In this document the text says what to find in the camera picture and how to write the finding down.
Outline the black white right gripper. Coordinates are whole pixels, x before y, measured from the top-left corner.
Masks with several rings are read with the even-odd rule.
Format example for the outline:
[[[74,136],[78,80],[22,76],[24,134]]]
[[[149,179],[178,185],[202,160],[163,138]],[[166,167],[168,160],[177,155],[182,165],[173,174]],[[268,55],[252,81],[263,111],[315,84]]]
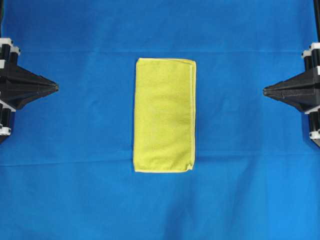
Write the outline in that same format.
[[[303,72],[285,81],[267,86],[263,89],[263,95],[283,102],[296,108],[299,112],[308,116],[309,138],[320,146],[320,93],[299,94],[292,91],[315,87],[320,83],[320,43],[313,42],[308,50],[302,53],[305,70],[315,68],[314,72]]]

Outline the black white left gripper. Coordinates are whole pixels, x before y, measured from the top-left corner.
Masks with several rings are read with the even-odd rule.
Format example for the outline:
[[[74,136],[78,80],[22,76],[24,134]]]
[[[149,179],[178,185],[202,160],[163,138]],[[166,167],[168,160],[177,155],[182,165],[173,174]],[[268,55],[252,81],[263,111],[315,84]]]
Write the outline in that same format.
[[[59,85],[41,75],[36,75],[17,66],[21,54],[11,38],[0,38],[0,76],[5,79],[41,86],[1,86],[0,87],[0,143],[14,131],[16,110],[37,99],[59,90]]]

